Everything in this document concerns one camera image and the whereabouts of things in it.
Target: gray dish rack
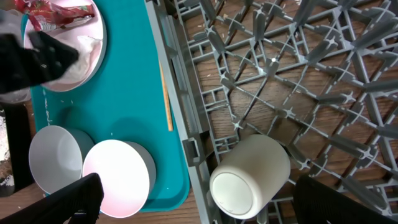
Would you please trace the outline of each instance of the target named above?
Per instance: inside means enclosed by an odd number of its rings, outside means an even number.
[[[294,17],[290,17],[284,11],[283,1],[258,3],[243,0],[241,10],[230,17],[219,14],[226,4],[225,0],[216,0],[214,3],[210,0],[146,0],[147,13],[202,223],[245,222],[225,217],[214,204],[209,188],[211,168],[206,158],[215,156],[217,163],[220,163],[221,156],[228,153],[241,139],[240,132],[243,129],[251,128],[259,134],[268,135],[281,120],[289,120],[300,126],[290,142],[280,142],[289,152],[293,166],[299,170],[307,170],[312,177],[326,172],[340,179],[335,190],[342,193],[350,192],[369,208],[398,220],[398,213],[390,206],[391,202],[398,202],[398,193],[395,190],[385,190],[386,187],[398,186],[398,167],[390,144],[392,139],[398,139],[398,126],[394,124],[394,118],[398,114],[398,74],[388,80],[380,79],[383,73],[393,71],[398,66],[398,1],[381,1],[377,7],[363,10],[356,7],[367,2],[369,1],[302,0]],[[325,10],[314,14],[315,6],[324,7]],[[250,28],[243,25],[243,19],[249,9],[253,10]],[[197,15],[203,16],[203,30],[188,39],[185,22]],[[269,29],[270,22],[276,17],[289,24]],[[326,17],[329,18],[330,25],[312,25],[313,21]],[[355,36],[351,21],[366,26],[360,36]],[[215,22],[220,22],[228,28],[226,38],[224,34],[221,37],[214,26]],[[305,29],[323,37],[311,50],[305,39]],[[247,35],[247,38],[232,44],[231,39],[236,32]],[[286,41],[269,38],[281,32],[287,34]],[[233,52],[244,46],[248,47],[245,54]],[[264,51],[267,46],[278,49],[278,53],[267,55]],[[322,63],[323,59],[339,54],[346,54],[339,65],[330,66]],[[293,57],[295,63],[283,66],[280,61],[285,55]],[[240,61],[237,72],[229,70],[227,57]],[[363,57],[374,57],[383,63],[372,75],[366,70]],[[209,59],[214,59],[216,63],[220,86],[202,91],[195,65]],[[246,66],[254,67],[257,73],[242,79],[240,76]],[[299,67],[303,69],[296,81],[279,76],[281,72]],[[316,94],[301,83],[308,68],[315,68],[331,77],[322,93]],[[245,83],[259,79],[263,81],[255,92],[242,88]],[[259,97],[270,80],[291,89],[282,106],[273,105]],[[354,96],[353,92],[332,93],[331,89],[339,83],[359,88],[361,93],[358,96]],[[231,107],[230,95],[233,91],[240,91],[252,99],[241,116],[237,116]],[[217,97],[219,93],[224,96],[221,100]],[[296,93],[316,102],[304,118],[298,116],[293,108],[285,106],[289,98]],[[394,102],[394,108],[385,117],[381,116],[377,106],[378,98]],[[274,110],[274,119],[267,131],[246,119],[255,102],[264,103]],[[332,133],[326,133],[313,125],[317,119],[317,112],[322,107],[345,115],[343,122]],[[209,113],[221,108],[228,109],[234,134],[216,138]],[[363,115],[364,108],[367,109],[368,116]],[[342,135],[345,128],[355,123],[361,123],[374,130],[375,134],[368,143],[363,144]],[[308,158],[297,145],[300,138],[309,131],[328,140],[322,153],[315,159]],[[206,144],[208,137],[211,139],[211,146]],[[349,168],[349,172],[338,174],[326,168],[328,153],[332,147],[355,158],[355,165]],[[380,154],[384,163],[376,160]],[[367,182],[354,178],[357,170],[371,164],[384,169],[388,177]],[[295,181],[289,179],[286,184],[294,185]],[[274,210],[269,210],[266,206],[257,215],[257,222],[268,223],[272,219],[277,223],[295,223],[294,218],[284,219],[278,206],[279,202],[291,200],[291,195],[275,196],[269,203],[274,206]]]

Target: black container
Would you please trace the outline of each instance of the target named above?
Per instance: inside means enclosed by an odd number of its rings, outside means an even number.
[[[7,197],[34,181],[29,168],[31,136],[27,110],[23,104],[1,103],[0,116],[5,118],[12,168],[12,176],[0,178],[0,197]]]

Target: cup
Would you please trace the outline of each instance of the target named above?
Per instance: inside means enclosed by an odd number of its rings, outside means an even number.
[[[79,180],[83,161],[94,146],[85,132],[60,126],[47,126],[33,138],[29,166],[37,185],[52,194]]]
[[[217,206],[237,219],[257,215],[288,180],[290,161],[284,148],[268,136],[240,141],[210,177]]]
[[[114,218],[137,213],[147,201],[156,181],[155,162],[141,145],[105,140],[88,153],[83,176],[96,172],[101,178],[104,199],[101,212]]]

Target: pink plate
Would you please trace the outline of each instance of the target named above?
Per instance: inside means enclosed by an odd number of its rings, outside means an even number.
[[[101,212],[115,218],[137,213],[150,191],[151,168],[147,168],[146,157],[138,147],[144,148],[131,143],[102,141],[90,150],[83,164],[83,176],[96,172],[101,178],[104,189]]]
[[[44,87],[46,87],[47,89],[52,90],[52,91],[69,91],[69,90],[72,90],[72,89],[86,83],[100,68],[102,60],[104,59],[105,50],[106,50],[105,23],[101,16],[101,13],[99,12],[99,10],[93,0],[48,0],[48,1],[50,1],[54,4],[57,4],[59,6],[62,6],[62,7],[85,6],[85,5],[92,4],[92,5],[94,5],[94,9],[95,9],[95,17],[83,25],[71,27],[71,28],[67,28],[67,29],[57,29],[57,30],[48,32],[49,35],[51,35],[52,37],[54,37],[56,39],[68,40],[71,43],[77,42],[77,37],[79,35],[87,35],[87,36],[102,40],[102,42],[97,47],[95,47],[91,53],[90,68],[88,69],[88,71],[87,71],[84,79],[82,79],[82,81],[72,83],[72,84],[58,83],[58,82],[43,84]],[[25,34],[24,34],[24,47],[27,49],[32,48],[32,44],[27,36],[27,33],[30,31],[33,31],[33,30],[34,30],[34,28],[32,26],[32,23],[30,21],[28,21],[26,24]]]

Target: black object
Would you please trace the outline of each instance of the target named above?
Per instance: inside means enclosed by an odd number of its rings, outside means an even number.
[[[5,117],[14,185],[0,186],[0,197],[10,196],[33,183],[29,168],[31,142],[29,119],[24,105],[1,104],[0,116]]]
[[[98,174],[64,187],[31,206],[0,220],[0,224],[94,224],[104,197]]]
[[[76,49],[44,32],[28,36],[34,49],[19,46],[12,34],[0,35],[0,94],[56,80],[79,58]]]
[[[298,224],[397,224],[307,175],[297,181],[293,200]]]

